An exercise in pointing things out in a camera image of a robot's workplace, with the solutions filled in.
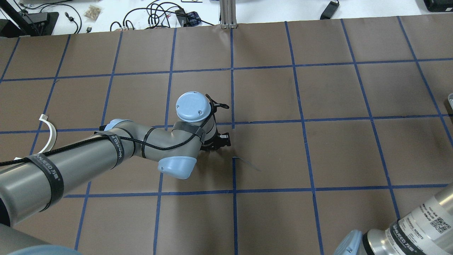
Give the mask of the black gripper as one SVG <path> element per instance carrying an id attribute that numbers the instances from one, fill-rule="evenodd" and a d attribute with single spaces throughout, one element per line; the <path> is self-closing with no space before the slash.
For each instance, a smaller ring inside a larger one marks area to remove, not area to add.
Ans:
<path id="1" fill-rule="evenodd" d="M 230 133 L 226 132 L 220 134 L 216 132 L 210 139 L 204 141 L 204 143 L 200 147 L 200 151 L 216 151 L 222 147 L 230 147 L 231 146 L 231 139 Z"/>

